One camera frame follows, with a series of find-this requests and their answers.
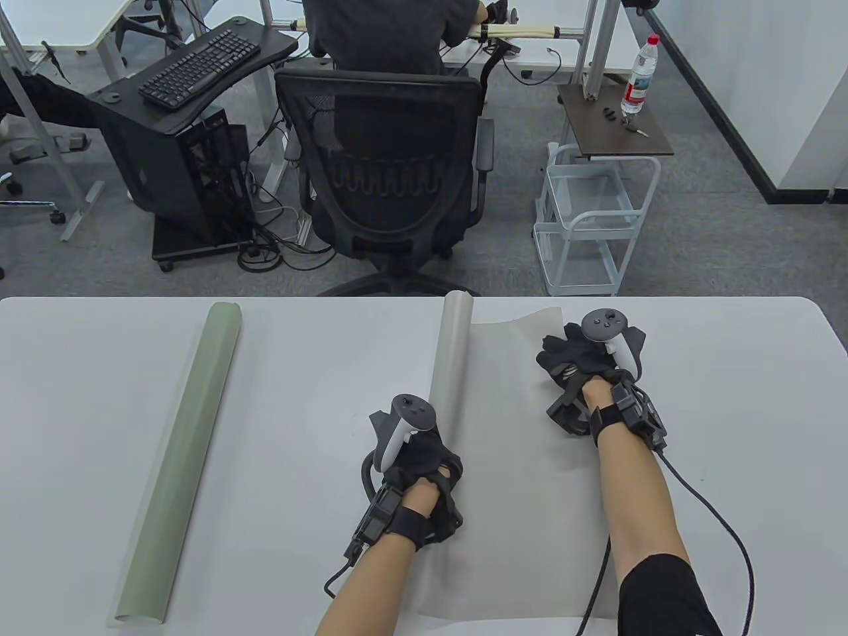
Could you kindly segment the person's left hand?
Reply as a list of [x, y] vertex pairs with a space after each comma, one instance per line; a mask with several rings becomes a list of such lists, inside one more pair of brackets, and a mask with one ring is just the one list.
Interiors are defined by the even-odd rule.
[[393, 466], [384, 473], [384, 484], [407, 491], [424, 479], [436, 487], [439, 496], [427, 515], [404, 505], [399, 507], [386, 531], [411, 539], [416, 549], [453, 536], [464, 522], [453, 498], [463, 470], [460, 457], [443, 445], [435, 428], [412, 434], [408, 442], [402, 443]]

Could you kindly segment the person's right hand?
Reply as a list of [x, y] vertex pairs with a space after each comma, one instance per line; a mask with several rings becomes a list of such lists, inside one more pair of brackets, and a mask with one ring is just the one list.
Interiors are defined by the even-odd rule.
[[[578, 437], [592, 436], [596, 441], [604, 428], [625, 420], [618, 401], [634, 394], [646, 334], [637, 327], [627, 327], [623, 337], [637, 363], [636, 374], [618, 366], [606, 346], [587, 339], [576, 323], [564, 326], [564, 337], [549, 335], [543, 339], [543, 349], [536, 361], [562, 390], [560, 397], [548, 406], [547, 415], [564, 432]], [[584, 386], [593, 378], [612, 385], [611, 407], [588, 406]]]

